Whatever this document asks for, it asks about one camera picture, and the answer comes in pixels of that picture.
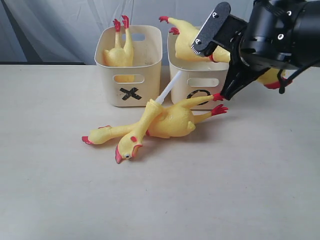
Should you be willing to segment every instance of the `rubber chicken head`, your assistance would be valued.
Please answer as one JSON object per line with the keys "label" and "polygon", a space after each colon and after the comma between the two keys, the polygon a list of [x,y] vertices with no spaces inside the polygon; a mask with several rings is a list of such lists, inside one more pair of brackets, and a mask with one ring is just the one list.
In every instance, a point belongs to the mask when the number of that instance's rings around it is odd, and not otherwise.
{"label": "rubber chicken head", "polygon": [[143,145],[138,141],[137,137],[127,134],[123,136],[119,144],[115,148],[115,161],[120,164],[123,160],[134,158],[138,149]]}

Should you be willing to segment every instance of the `white curtain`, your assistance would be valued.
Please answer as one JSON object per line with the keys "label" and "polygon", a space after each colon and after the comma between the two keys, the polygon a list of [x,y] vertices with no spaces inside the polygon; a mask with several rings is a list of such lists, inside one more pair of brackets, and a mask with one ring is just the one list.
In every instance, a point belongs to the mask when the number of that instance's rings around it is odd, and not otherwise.
{"label": "white curtain", "polygon": [[[204,23],[222,0],[5,0],[14,18],[45,62],[95,64],[102,31],[113,19],[128,15],[133,25],[152,25],[162,31],[163,63],[168,64],[167,34],[172,27],[159,16]],[[253,0],[229,0],[232,14],[248,18]]]}

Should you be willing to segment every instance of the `black x mark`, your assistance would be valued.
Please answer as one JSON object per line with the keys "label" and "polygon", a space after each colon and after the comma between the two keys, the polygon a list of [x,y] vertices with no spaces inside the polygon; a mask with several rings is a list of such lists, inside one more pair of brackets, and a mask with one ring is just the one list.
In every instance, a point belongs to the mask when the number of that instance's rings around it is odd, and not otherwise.
{"label": "black x mark", "polygon": [[124,88],[120,88],[120,91],[125,93],[125,96],[122,98],[122,100],[126,101],[128,100],[128,98],[133,97],[134,99],[140,100],[142,97],[139,96],[138,94],[135,94],[136,91],[138,91],[138,88],[131,88],[130,91],[124,89]]}

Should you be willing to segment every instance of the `screw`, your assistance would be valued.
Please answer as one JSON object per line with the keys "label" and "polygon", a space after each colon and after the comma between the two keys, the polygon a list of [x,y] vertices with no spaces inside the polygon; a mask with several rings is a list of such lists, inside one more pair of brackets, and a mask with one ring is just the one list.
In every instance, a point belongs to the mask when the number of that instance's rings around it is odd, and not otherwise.
{"label": "screw", "polygon": [[285,35],[283,35],[283,34],[279,34],[279,35],[278,35],[278,39],[279,39],[279,40],[284,39],[284,37],[285,37]]}

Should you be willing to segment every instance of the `black circle mark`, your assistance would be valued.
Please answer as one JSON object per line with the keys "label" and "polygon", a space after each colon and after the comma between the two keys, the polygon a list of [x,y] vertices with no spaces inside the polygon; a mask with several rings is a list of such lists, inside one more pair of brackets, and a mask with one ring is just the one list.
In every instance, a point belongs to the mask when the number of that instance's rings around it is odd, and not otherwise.
{"label": "black circle mark", "polygon": [[[191,92],[191,93],[186,97],[186,99],[192,98],[193,95],[195,95],[196,93],[199,93],[199,92],[201,92],[201,93],[206,93],[208,96],[211,95],[211,93],[210,93],[209,91],[207,91],[207,90],[198,89],[198,90],[195,90],[195,91]],[[207,103],[208,103],[208,101],[203,102],[203,103],[200,103],[200,104],[198,104],[198,106],[205,105],[205,104],[207,104]]]}

